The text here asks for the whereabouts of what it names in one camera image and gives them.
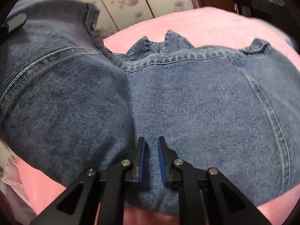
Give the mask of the blue denim jeans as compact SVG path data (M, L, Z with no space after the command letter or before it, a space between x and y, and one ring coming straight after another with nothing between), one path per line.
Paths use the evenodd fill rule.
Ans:
M145 174L128 204L178 214L162 184L158 138L200 169L218 168L254 205L299 184L299 71L268 42L194 47L168 31L112 53L99 10L72 0L29 1L1 43L1 138L63 186L107 169L147 142Z

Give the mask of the pink bed blanket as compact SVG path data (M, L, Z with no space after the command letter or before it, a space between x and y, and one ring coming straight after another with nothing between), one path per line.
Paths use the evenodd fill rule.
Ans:
M273 29L255 19L212 7L140 22L105 38L104 44L112 52L125 53L143 36L154 42L163 41L168 30L182 35L195 47L218 45L240 49L250 46L255 38L259 38L268 41L299 68L299 54ZM17 167L30 206L37 214L65 189L23 160L18 161Z

